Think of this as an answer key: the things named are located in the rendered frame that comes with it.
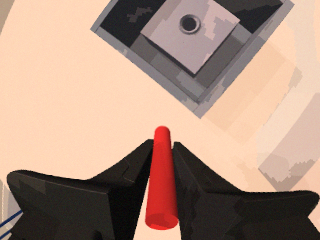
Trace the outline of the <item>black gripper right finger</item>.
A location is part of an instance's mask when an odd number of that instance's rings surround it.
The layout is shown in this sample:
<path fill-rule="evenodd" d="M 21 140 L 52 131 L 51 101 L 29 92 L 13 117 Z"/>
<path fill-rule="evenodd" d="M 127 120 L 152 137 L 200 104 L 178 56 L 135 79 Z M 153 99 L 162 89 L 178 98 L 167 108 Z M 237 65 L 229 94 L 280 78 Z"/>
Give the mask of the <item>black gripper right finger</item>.
<path fill-rule="evenodd" d="M 232 240 L 244 225 L 308 217 L 319 204 L 319 193 L 308 189 L 241 191 L 177 141 L 172 160 L 181 240 Z"/>

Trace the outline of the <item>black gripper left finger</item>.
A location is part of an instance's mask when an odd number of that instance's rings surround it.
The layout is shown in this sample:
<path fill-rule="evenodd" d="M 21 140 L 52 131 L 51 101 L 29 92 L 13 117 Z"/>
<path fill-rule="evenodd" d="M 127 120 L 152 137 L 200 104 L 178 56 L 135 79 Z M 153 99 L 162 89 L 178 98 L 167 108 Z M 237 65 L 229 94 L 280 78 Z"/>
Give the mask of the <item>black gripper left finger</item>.
<path fill-rule="evenodd" d="M 153 147 L 155 140 L 148 139 L 91 179 L 15 169 L 7 173 L 7 184 L 23 213 L 96 229 L 103 240 L 133 240 L 151 175 Z"/>

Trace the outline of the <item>red peg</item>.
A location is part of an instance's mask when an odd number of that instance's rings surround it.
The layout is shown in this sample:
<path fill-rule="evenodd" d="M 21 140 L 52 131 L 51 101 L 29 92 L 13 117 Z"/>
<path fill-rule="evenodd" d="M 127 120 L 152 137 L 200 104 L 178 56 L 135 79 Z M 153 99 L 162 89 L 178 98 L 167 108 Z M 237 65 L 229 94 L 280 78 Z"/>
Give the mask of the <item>red peg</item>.
<path fill-rule="evenodd" d="M 179 224 L 177 217 L 175 171 L 173 171 L 171 133 L 157 127 L 151 175 L 149 175 L 145 224 L 157 231 L 168 231 Z"/>

